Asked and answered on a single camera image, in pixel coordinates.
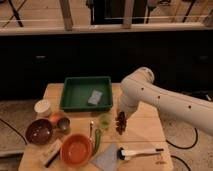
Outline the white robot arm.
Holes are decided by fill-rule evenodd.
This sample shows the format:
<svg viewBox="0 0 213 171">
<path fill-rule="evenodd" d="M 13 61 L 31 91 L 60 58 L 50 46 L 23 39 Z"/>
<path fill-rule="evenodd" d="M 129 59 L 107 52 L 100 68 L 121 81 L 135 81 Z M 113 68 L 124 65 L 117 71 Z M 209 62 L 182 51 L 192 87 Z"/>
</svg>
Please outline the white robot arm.
<svg viewBox="0 0 213 171">
<path fill-rule="evenodd" d="M 129 118 L 144 102 L 213 136 L 213 102 L 169 91 L 153 84 L 154 73 L 140 67 L 121 81 L 118 108 Z"/>
</svg>

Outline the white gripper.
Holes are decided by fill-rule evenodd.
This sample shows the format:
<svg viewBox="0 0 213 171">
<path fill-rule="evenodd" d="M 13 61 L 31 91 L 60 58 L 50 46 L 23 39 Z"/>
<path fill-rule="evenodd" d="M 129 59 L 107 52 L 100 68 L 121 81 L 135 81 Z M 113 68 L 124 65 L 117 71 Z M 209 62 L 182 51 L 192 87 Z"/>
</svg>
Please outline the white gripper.
<svg viewBox="0 0 213 171">
<path fill-rule="evenodd" d="M 139 106 L 139 100 L 126 94 L 122 94 L 118 98 L 117 112 L 123 112 L 126 118 L 130 118 Z"/>
</svg>

